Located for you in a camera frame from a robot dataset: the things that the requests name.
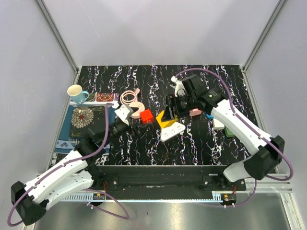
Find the white triangular power strip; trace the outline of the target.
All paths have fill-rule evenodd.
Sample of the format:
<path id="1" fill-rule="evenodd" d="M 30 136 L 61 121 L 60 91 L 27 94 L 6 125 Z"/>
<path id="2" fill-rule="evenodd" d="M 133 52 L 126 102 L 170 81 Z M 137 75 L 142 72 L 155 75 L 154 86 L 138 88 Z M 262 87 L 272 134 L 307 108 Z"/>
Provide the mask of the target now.
<path id="1" fill-rule="evenodd" d="M 161 129 L 161 141 L 165 142 L 178 134 L 183 134 L 186 126 L 179 122 L 174 122 L 171 126 Z"/>

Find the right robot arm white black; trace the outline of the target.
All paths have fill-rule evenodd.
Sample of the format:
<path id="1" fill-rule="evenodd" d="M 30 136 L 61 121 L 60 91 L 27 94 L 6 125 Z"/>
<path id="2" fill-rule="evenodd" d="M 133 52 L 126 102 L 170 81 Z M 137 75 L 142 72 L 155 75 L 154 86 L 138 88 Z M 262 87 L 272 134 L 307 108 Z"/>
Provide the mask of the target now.
<path id="1" fill-rule="evenodd" d="M 226 167 L 223 175 L 218 177 L 220 188 L 228 190 L 236 181 L 249 177 L 261 180 L 281 163 L 284 139 L 281 136 L 272 137 L 254 125 L 230 105 L 229 99 L 220 89 L 208 90 L 196 74 L 184 80 L 172 77 L 171 81 L 176 85 L 175 92 L 165 98 L 166 108 L 162 121 L 180 118 L 193 109 L 199 109 L 224 124 L 250 153 L 247 159 Z"/>

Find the round pink power strip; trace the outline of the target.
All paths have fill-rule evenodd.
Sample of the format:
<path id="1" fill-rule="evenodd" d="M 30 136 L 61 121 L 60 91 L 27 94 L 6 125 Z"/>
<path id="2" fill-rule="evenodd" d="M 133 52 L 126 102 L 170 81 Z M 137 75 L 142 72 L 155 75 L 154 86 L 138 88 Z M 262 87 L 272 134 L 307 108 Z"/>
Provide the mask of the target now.
<path id="1" fill-rule="evenodd" d="M 141 112 L 145 111 L 145 106 L 141 102 L 132 102 L 129 104 L 129 106 L 134 111 L 134 113 L 131 115 L 131 118 L 133 119 L 139 119 L 141 117 Z"/>

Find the yellow cube socket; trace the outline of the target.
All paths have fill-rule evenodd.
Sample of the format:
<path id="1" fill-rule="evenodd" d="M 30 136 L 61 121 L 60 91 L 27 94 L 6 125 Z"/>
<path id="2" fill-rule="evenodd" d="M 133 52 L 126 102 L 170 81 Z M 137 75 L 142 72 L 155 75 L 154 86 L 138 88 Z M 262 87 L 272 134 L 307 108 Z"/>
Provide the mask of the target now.
<path id="1" fill-rule="evenodd" d="M 160 114 L 156 117 L 156 120 L 157 120 L 157 122 L 158 122 L 158 124 L 159 124 L 159 126 L 160 126 L 161 128 L 170 127 L 171 125 L 173 125 L 173 124 L 178 120 L 177 116 L 175 116 L 175 118 L 172 119 L 172 120 L 169 120 L 169 121 L 162 121 L 162 116 L 164 115 L 164 112 L 165 112 L 165 111 L 162 110 L 162 111 L 160 112 Z"/>

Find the pink cube socket front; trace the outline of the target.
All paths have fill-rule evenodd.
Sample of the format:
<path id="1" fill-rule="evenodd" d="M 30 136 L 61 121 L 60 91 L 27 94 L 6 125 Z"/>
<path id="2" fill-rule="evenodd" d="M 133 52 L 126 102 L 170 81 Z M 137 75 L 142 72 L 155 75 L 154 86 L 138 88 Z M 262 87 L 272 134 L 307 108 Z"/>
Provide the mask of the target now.
<path id="1" fill-rule="evenodd" d="M 194 116 L 200 115 L 201 113 L 202 113 L 202 111 L 199 110 L 199 109 L 192 109 L 192 110 L 190 110 L 189 115 L 191 117 L 194 117 Z"/>

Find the red cube socket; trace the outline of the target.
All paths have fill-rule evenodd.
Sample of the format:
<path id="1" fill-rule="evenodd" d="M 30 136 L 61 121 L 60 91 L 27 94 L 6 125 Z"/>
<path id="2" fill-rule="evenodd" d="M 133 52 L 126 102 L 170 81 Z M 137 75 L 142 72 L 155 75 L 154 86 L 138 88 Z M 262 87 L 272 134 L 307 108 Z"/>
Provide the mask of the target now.
<path id="1" fill-rule="evenodd" d="M 154 122 L 153 114 L 151 113 L 149 109 L 140 112 L 140 118 L 143 124 Z"/>

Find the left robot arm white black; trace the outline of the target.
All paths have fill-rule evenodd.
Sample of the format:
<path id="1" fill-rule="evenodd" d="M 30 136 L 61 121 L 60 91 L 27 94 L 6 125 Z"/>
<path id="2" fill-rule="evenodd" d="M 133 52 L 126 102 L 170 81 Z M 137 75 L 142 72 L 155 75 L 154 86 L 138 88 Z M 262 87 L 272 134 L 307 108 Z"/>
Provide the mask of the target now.
<path id="1" fill-rule="evenodd" d="M 134 109 L 128 105 L 121 105 L 115 110 L 117 119 L 109 123 L 106 107 L 104 129 L 88 129 L 88 135 L 64 159 L 31 181 L 14 183 L 11 186 L 13 207 L 7 224 L 15 226 L 11 222 L 14 211 L 19 214 L 20 222 L 29 226 L 40 220 L 47 210 L 70 194 L 81 190 L 97 191 L 106 188 L 104 174 L 95 164 L 105 153 L 104 147 L 126 133 L 142 136 L 151 126 L 150 123 L 132 123 L 130 117 L 133 112 Z"/>

